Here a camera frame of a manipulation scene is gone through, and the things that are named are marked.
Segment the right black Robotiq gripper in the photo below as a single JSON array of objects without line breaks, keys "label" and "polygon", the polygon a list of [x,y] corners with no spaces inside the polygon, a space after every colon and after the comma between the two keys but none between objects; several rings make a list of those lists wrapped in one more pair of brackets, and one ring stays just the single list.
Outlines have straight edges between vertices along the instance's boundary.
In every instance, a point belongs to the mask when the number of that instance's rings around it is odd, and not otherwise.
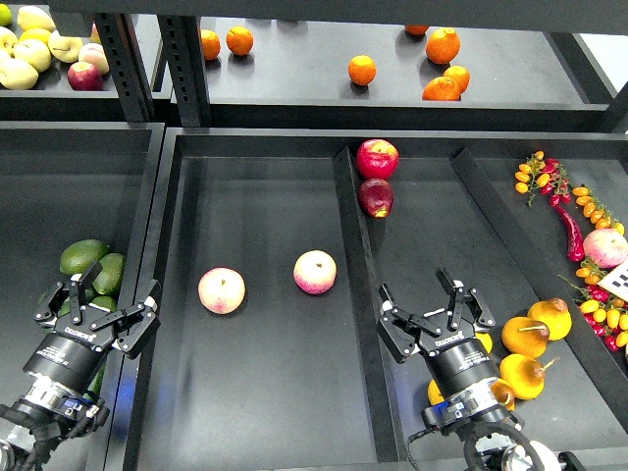
[{"label": "right black Robotiq gripper", "polygon": [[[449,296],[445,312],[450,332],[440,337],[441,327],[401,309],[386,284],[378,289],[382,304],[377,332],[398,364],[420,350],[442,396],[450,397],[484,380],[497,378],[495,362],[475,335],[489,332],[496,320],[478,289],[467,288],[443,267],[436,276]],[[467,325],[471,328],[461,329]]]}]

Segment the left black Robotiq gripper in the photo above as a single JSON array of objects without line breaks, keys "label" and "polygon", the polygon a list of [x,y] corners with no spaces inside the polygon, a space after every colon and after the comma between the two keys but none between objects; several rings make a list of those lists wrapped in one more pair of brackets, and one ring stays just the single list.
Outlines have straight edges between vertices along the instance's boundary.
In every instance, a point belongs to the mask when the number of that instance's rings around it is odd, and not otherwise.
[{"label": "left black Robotiq gripper", "polygon": [[[101,263],[94,261],[81,274],[56,282],[43,294],[33,321],[54,329],[26,362],[23,371],[27,375],[46,377],[67,390],[85,393],[110,350],[136,359],[156,334],[161,325],[161,284],[151,280],[147,295],[138,303],[109,311],[88,299],[95,295],[93,282],[101,272]],[[65,304],[69,320],[59,318]]]}]

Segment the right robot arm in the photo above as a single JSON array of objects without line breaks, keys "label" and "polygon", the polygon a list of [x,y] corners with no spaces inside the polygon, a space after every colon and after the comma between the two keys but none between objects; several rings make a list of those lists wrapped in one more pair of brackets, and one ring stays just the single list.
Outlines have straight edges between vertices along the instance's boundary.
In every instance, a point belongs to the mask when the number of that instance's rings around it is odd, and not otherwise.
[{"label": "right robot arm", "polygon": [[480,336],[495,325],[484,297],[474,288],[440,269],[437,278],[449,297],[447,306],[413,314],[393,300],[387,285],[380,285],[381,315],[377,331],[397,363],[414,354],[422,356],[441,394],[441,400],[421,412],[424,428],[407,439],[409,444],[432,433],[455,434],[463,444],[469,470],[581,470],[583,464],[570,451],[553,453],[528,439],[523,422],[509,409],[518,379],[543,376],[544,365],[520,357],[511,375],[495,363]]}]

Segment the yellow pear behind right arm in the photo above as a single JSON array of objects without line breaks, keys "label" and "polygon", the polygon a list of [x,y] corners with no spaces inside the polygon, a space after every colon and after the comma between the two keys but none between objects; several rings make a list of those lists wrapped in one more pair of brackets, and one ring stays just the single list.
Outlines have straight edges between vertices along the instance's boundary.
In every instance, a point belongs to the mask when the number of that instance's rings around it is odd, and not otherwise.
[{"label": "yellow pear behind right arm", "polygon": [[542,321],[521,316],[513,317],[504,324],[501,341],[510,353],[537,359],[547,350],[550,330]]}]

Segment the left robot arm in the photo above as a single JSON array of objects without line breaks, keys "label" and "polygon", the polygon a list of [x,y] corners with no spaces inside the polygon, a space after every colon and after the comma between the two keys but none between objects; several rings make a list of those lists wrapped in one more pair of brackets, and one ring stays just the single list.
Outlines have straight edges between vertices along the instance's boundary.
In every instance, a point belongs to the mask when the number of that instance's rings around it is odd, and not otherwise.
[{"label": "left robot arm", "polygon": [[47,334],[24,367],[30,389],[1,407],[2,419],[14,426],[1,443],[4,470],[40,470],[62,442],[102,427],[109,410],[92,384],[108,355],[117,350],[135,359],[160,326],[158,281],[139,302],[110,310],[86,299],[101,272],[94,261],[55,283],[35,310],[33,319]]}]

